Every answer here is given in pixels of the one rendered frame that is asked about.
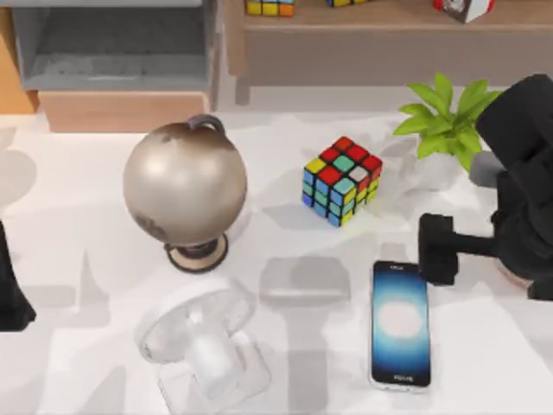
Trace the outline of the green plant in white pot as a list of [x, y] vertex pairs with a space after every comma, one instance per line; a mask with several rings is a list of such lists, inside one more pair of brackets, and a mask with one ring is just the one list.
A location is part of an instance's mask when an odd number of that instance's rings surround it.
[[435, 74], [433, 85], [406, 86], [419, 101], [399, 107], [406, 119], [393, 134], [418, 137], [409, 178], [429, 191], [444, 190], [461, 171], [469, 173], [474, 157], [483, 151], [476, 119], [502, 92], [491, 89], [486, 79], [475, 80], [463, 87], [453, 107], [453, 83], [444, 73]]

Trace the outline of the black smartphone with blue screen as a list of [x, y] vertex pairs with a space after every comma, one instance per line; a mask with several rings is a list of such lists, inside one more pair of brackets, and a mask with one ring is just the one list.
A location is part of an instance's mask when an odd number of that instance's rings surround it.
[[431, 383], [427, 282], [418, 265], [379, 260], [372, 267], [370, 379], [383, 388]]

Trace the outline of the pale wooden drawer front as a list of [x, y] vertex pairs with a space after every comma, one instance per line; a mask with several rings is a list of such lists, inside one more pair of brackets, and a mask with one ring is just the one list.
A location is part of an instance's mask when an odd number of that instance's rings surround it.
[[59, 133], [148, 132], [212, 110], [209, 93], [40, 91], [49, 128]]

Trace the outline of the wooden open shelf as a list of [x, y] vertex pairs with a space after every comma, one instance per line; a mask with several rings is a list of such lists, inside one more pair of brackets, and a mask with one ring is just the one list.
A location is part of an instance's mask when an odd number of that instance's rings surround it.
[[292, 17], [251, 16], [245, 0], [221, 0], [236, 100], [254, 86], [402, 86], [447, 75], [456, 85], [503, 86], [553, 73], [553, 0], [496, 0], [463, 24], [432, 0], [371, 0], [333, 9], [297, 0]]

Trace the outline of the multicoloured puzzle cube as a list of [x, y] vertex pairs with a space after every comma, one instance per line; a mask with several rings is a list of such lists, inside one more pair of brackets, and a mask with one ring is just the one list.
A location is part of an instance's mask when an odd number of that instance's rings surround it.
[[304, 166], [302, 203], [342, 227], [377, 195], [383, 167], [378, 156], [341, 136]]

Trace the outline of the white desk fan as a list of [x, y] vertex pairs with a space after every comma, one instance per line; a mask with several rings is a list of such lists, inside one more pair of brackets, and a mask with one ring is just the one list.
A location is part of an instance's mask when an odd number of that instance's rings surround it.
[[256, 307], [240, 282], [208, 278], [143, 315], [134, 340], [140, 355], [157, 367], [170, 415], [233, 415], [268, 388], [270, 370], [244, 331]]

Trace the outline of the beige desk globe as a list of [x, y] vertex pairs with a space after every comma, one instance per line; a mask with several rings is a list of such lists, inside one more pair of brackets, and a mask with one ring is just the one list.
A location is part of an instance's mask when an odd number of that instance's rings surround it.
[[228, 253], [226, 231], [247, 196], [245, 163], [222, 121], [199, 114], [158, 127], [124, 166], [125, 206], [180, 271], [204, 273]]

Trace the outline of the red and white alarm clock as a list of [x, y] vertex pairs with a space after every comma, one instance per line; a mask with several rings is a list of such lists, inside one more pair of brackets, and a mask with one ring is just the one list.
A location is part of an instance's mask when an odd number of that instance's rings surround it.
[[432, 4], [456, 21], [469, 23], [490, 12], [495, 0], [432, 0]]

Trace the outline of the yellow-faced puzzle cube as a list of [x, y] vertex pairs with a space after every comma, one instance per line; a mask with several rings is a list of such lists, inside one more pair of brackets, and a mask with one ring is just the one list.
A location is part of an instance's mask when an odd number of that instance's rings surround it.
[[296, 0], [244, 0], [245, 13], [249, 16], [292, 17]]

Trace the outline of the wooden cupboard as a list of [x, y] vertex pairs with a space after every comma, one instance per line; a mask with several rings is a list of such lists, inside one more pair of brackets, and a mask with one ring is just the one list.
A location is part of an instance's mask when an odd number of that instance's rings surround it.
[[0, 7], [0, 115], [34, 114], [38, 106], [37, 92], [22, 88], [11, 10]]

